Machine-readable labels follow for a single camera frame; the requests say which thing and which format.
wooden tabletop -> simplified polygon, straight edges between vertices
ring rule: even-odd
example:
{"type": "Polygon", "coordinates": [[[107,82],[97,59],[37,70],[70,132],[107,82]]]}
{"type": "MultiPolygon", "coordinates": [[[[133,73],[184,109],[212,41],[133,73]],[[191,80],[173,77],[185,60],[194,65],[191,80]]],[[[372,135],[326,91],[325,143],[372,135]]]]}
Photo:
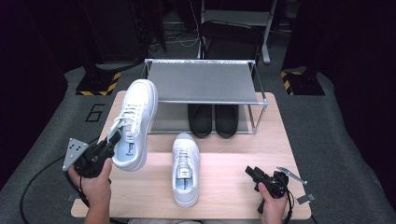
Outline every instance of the wooden tabletop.
{"type": "MultiPolygon", "coordinates": [[[[100,139],[104,139],[120,112],[125,91],[120,91],[107,117],[100,139]]],[[[206,138],[194,137],[201,155],[199,198],[192,207],[179,207],[172,191],[172,145],[177,133],[148,135],[148,157],[136,172],[113,167],[111,217],[163,219],[260,219],[257,208],[262,196],[245,173],[255,166],[272,176],[277,166],[300,176],[280,117],[275,96],[266,92],[267,106],[256,134],[237,133],[224,139],[216,133],[206,138]]],[[[289,190],[295,198],[305,195],[303,185],[289,178],[289,190]]],[[[80,200],[72,207],[74,217],[85,217],[88,208],[80,200]]],[[[308,203],[295,204],[291,219],[308,219],[308,203]]]]}

black shoe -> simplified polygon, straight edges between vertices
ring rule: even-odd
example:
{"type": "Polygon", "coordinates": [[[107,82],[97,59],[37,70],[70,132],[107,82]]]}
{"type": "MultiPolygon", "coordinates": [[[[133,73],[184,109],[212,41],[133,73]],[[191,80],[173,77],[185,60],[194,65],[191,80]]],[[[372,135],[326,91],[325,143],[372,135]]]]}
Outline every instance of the black shoe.
{"type": "Polygon", "coordinates": [[[188,105],[191,132],[200,138],[212,132],[212,105],[188,105]]]}
{"type": "Polygon", "coordinates": [[[215,105],[216,132],[224,138],[229,138],[238,129],[239,106],[215,105]]]}

shoe rack shelf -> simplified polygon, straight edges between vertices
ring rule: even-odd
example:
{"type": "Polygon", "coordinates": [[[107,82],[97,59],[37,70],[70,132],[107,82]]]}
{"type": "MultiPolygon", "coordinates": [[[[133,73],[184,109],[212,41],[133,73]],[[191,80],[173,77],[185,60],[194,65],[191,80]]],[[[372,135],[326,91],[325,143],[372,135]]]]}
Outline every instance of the shoe rack shelf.
{"type": "Polygon", "coordinates": [[[159,94],[150,133],[190,133],[188,104],[239,105],[236,133],[256,133],[268,106],[254,61],[146,59],[142,77],[151,80],[159,94]]]}

finger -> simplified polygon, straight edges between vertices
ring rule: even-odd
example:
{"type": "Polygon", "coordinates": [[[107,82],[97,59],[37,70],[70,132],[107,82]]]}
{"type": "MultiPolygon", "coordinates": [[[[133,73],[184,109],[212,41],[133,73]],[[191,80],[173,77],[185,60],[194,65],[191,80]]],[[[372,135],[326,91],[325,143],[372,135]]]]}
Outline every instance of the finger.
{"type": "Polygon", "coordinates": [[[270,192],[268,192],[267,187],[265,187],[265,185],[262,182],[259,183],[259,191],[262,194],[262,197],[265,199],[265,201],[272,199],[270,192]]]}
{"type": "Polygon", "coordinates": [[[282,199],[283,201],[287,201],[287,200],[288,200],[288,197],[289,197],[288,193],[285,192],[285,193],[283,194],[283,196],[281,197],[281,199],[282,199]]]}
{"type": "Polygon", "coordinates": [[[108,179],[110,177],[112,168],[113,168],[113,160],[111,160],[111,158],[107,158],[105,160],[105,164],[103,165],[102,172],[100,173],[100,176],[102,178],[108,179]]]}
{"type": "Polygon", "coordinates": [[[79,186],[80,176],[77,173],[77,171],[75,170],[74,165],[70,166],[70,168],[67,172],[69,173],[69,176],[72,179],[73,183],[76,185],[76,187],[80,188],[80,186],[79,186]]]}

human hand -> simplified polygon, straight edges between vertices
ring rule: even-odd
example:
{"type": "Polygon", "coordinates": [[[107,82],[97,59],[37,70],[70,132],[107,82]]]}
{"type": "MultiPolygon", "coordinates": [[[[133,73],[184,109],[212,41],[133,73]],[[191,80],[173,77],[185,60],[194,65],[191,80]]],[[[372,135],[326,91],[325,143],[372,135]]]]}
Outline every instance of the human hand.
{"type": "Polygon", "coordinates": [[[282,217],[288,202],[288,195],[285,193],[281,198],[275,199],[262,182],[259,183],[259,191],[265,200],[262,212],[262,224],[282,223],[282,217]]]}
{"type": "Polygon", "coordinates": [[[110,177],[112,167],[111,158],[106,159],[101,174],[95,178],[81,177],[74,166],[69,168],[68,173],[70,178],[79,189],[83,190],[83,193],[89,200],[90,207],[110,204],[111,187],[108,178],[110,177]]]}

